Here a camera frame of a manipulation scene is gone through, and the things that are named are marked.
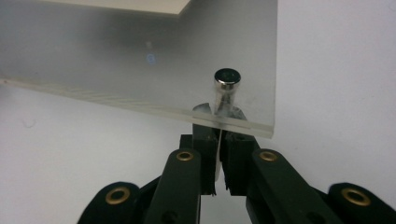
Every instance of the clear plastic panel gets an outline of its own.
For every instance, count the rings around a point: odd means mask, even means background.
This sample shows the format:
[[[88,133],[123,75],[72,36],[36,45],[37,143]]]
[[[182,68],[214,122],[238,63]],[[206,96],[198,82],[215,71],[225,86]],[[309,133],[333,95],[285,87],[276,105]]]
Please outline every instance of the clear plastic panel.
[[[1,83],[272,136],[276,0],[132,9],[0,1]],[[192,111],[203,103],[216,107],[214,75],[221,68],[241,74],[234,106],[247,120]]]

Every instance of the metal pin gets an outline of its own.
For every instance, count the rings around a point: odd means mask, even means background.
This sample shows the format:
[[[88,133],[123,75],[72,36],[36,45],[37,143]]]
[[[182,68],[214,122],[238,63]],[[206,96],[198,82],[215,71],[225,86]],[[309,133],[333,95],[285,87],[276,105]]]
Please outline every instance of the metal pin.
[[[233,99],[241,75],[231,68],[223,68],[215,74],[215,115],[229,117],[233,111]]]

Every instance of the metal cylinder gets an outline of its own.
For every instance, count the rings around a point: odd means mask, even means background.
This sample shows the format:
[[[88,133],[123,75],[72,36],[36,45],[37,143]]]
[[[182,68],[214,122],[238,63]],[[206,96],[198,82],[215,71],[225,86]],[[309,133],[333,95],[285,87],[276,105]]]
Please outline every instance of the metal cylinder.
[[[233,111],[233,99],[240,80],[241,75],[231,68],[223,68],[216,72],[215,115],[225,117],[231,115]]]

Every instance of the white background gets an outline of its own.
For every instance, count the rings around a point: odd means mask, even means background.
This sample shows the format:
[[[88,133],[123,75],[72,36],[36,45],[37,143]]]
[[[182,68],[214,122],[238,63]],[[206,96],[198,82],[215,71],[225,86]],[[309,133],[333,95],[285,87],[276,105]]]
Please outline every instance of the white background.
[[[281,152],[327,191],[351,182],[396,207],[396,1],[279,1]],[[191,125],[0,86],[0,223],[76,223],[102,187],[161,174]],[[201,223],[249,223],[243,198],[204,197]]]

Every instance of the blue spot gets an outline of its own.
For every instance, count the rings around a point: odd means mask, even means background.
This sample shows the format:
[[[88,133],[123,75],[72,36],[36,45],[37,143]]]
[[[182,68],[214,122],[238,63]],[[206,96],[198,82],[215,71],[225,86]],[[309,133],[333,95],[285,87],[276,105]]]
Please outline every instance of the blue spot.
[[[149,64],[155,64],[157,62],[154,54],[148,54],[146,56],[146,60],[148,61]]]

